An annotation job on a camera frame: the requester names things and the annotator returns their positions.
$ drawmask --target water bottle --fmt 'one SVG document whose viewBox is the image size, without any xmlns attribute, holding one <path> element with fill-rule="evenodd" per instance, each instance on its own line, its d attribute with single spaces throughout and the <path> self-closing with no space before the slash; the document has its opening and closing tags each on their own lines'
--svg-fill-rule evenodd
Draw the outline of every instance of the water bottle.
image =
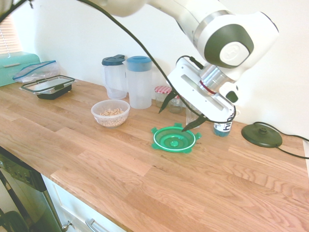
<svg viewBox="0 0 309 232">
<path fill-rule="evenodd" d="M 233 118 L 234 113 L 228 117 L 227 120 L 231 120 Z M 226 137 L 229 135 L 232 127 L 232 121 L 228 123 L 214 123 L 213 124 L 213 132 L 215 135 L 220 137 Z"/>
</svg>

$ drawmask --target red checkered lid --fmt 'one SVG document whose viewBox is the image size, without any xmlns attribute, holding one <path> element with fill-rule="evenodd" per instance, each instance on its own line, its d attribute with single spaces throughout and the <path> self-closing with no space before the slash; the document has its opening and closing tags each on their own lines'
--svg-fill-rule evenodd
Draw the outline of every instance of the red checkered lid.
<svg viewBox="0 0 309 232">
<path fill-rule="evenodd" d="M 154 91 L 155 91 L 156 93 L 162 93 L 162 94 L 164 94 L 164 93 L 170 93 L 170 92 L 172 91 L 172 88 L 169 87 L 169 86 L 157 86 L 157 87 L 154 89 Z"/>
</svg>

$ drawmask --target white cabinet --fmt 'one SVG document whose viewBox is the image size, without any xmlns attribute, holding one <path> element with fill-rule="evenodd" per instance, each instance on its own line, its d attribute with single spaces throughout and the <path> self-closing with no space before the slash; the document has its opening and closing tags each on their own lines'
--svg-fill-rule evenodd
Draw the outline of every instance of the white cabinet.
<svg viewBox="0 0 309 232">
<path fill-rule="evenodd" d="M 68 232 L 125 232 L 47 177 L 42 177 L 61 223 L 67 224 L 69 220 L 73 224 Z"/>
</svg>

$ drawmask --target stainless steel dishwasher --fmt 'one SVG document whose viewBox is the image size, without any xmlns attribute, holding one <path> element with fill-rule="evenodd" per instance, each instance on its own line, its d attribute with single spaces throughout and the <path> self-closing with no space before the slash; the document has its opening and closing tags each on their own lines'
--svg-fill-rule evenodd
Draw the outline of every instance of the stainless steel dishwasher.
<svg viewBox="0 0 309 232">
<path fill-rule="evenodd" d="M 71 223 L 61 225 L 41 174 L 2 147 L 0 180 L 29 232 L 65 232 L 68 229 Z M 0 208 L 4 203 L 0 198 Z"/>
</svg>

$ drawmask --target jar lid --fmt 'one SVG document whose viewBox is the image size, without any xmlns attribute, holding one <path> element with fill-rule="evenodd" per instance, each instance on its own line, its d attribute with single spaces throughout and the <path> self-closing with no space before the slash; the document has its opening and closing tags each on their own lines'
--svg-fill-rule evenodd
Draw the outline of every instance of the jar lid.
<svg viewBox="0 0 309 232">
<path fill-rule="evenodd" d="M 124 55 L 117 55 L 114 57 L 106 57 L 102 60 L 102 64 L 105 66 L 116 66 L 116 65 L 121 65 L 124 62 L 125 56 Z"/>
<path fill-rule="evenodd" d="M 165 93 L 170 93 L 172 91 L 172 88 L 169 87 L 169 86 L 157 86 L 154 91 L 156 93 L 162 93 L 162 94 L 165 94 Z"/>
</svg>

